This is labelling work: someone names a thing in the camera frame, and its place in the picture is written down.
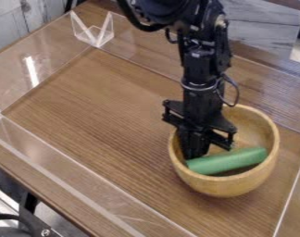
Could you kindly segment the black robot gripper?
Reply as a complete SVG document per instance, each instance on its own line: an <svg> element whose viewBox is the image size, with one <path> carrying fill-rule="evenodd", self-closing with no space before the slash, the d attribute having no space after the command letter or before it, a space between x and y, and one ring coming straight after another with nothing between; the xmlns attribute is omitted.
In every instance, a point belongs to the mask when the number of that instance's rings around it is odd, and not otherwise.
<svg viewBox="0 0 300 237"><path fill-rule="evenodd" d="M184 88L184 100L166 99L162 120L176 126L186 160L204 156L216 144L225 150L233 147L237 127L225 118L225 82L217 80L201 88Z"/></svg>

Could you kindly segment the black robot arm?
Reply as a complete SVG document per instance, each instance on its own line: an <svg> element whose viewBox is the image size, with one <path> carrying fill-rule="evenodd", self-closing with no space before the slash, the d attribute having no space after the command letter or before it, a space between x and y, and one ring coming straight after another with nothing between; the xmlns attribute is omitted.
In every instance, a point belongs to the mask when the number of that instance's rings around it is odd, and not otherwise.
<svg viewBox="0 0 300 237"><path fill-rule="evenodd" d="M162 120L176 126L182 155L204 156L212 145L232 148L237 127L225 118L225 75L230 67L229 20L220 0L117 0L137 29L165 31L178 47L184 99L164 102Z"/></svg>

